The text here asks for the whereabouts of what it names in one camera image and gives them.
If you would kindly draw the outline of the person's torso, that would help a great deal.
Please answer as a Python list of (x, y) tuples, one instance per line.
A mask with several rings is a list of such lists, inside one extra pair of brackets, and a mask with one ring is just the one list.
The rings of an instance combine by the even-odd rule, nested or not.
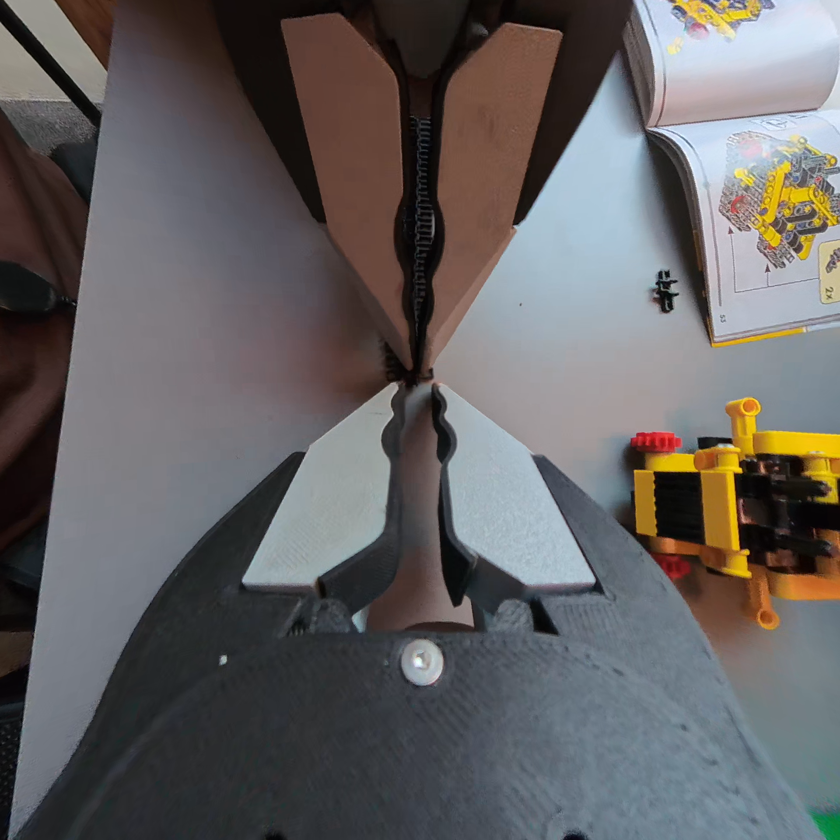
[[(1, 116), (1, 257), (78, 295), (88, 205)], [(75, 314), (1, 317), (1, 548), (49, 513)]]

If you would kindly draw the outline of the black office chair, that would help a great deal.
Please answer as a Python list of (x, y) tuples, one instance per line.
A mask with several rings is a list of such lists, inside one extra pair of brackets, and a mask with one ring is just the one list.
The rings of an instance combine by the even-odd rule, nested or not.
[(60, 63), (36, 38), (24, 21), (16, 15), (6, 1), (1, 1), (1, 25), (36, 62), (57, 87), (67, 95), (70, 102), (84, 115), (95, 130), (102, 120), (100, 109), (88, 98), (76, 82), (65, 72)]

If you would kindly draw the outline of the brown wooden cabinet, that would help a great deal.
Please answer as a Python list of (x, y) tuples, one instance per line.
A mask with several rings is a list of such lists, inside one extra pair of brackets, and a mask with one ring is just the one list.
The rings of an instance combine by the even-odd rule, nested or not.
[(102, 67), (107, 70), (116, 1), (58, 0), (56, 3)]

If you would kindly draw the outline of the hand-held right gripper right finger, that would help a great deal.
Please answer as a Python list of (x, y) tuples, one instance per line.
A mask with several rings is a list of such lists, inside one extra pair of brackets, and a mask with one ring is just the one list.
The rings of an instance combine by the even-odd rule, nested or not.
[(433, 387), (438, 526), (451, 602), (588, 592), (596, 578), (528, 447), (448, 386)]

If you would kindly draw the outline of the lego instruction booklet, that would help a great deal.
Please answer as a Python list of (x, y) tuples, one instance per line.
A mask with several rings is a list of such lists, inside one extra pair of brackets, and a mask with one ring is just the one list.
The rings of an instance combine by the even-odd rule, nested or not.
[(817, 1), (634, 2), (648, 135), (687, 195), (713, 346), (838, 326), (838, 28)]

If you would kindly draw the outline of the black lego track strip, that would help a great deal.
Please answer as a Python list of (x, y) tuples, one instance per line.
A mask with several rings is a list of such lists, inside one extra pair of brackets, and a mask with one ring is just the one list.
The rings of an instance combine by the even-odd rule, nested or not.
[(408, 293), (416, 336), (425, 340), (434, 309), (433, 257), (437, 232), (430, 191), (433, 126), (429, 117), (412, 115), (409, 121), (414, 180), (408, 206), (402, 211), (401, 237), (411, 258)]

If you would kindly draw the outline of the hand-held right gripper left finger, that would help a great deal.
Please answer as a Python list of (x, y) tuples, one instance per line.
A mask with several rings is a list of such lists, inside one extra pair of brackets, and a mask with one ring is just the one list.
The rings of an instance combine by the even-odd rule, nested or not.
[(393, 582), (401, 491), (403, 389), (392, 383), (313, 442), (242, 579), (256, 592), (366, 609)]

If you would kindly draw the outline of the yellow lego bulldozer model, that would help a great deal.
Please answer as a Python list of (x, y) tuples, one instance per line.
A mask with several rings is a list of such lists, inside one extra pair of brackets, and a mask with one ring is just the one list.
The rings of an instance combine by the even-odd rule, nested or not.
[(699, 437), (695, 452), (667, 432), (638, 433), (636, 534), (672, 581), (689, 559), (744, 584), (744, 613), (768, 630), (774, 598), (839, 600), (839, 435), (761, 430), (760, 401), (726, 405), (728, 437)]

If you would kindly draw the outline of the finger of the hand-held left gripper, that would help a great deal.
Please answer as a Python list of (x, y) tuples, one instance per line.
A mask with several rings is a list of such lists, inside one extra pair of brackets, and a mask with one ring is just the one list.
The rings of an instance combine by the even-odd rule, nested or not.
[(411, 370), (395, 246), (404, 192), (396, 75), (341, 14), (287, 18), (281, 28), (329, 235), (382, 337)]
[(452, 338), (515, 235), (514, 217), (562, 34), (502, 24), (456, 69), (437, 167), (443, 250), (432, 278), (424, 369)]

